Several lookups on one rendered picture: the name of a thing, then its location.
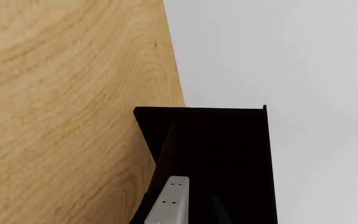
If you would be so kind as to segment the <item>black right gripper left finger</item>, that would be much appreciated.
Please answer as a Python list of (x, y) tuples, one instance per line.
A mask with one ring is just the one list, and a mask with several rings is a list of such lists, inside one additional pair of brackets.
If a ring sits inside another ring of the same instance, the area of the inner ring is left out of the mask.
[(174, 158), (177, 134), (175, 123), (171, 123), (165, 136), (152, 179), (144, 197), (130, 224), (144, 224), (158, 196), (161, 194), (168, 178), (172, 174), (172, 161)]

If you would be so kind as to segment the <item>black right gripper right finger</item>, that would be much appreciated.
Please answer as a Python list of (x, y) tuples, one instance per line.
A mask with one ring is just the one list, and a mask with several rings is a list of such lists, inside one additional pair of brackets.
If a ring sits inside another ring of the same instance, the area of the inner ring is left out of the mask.
[[(188, 224), (278, 224), (267, 110), (137, 107), (134, 116), (157, 163), (175, 123), (166, 186), (189, 180)], [(155, 205), (176, 207), (160, 195)]]

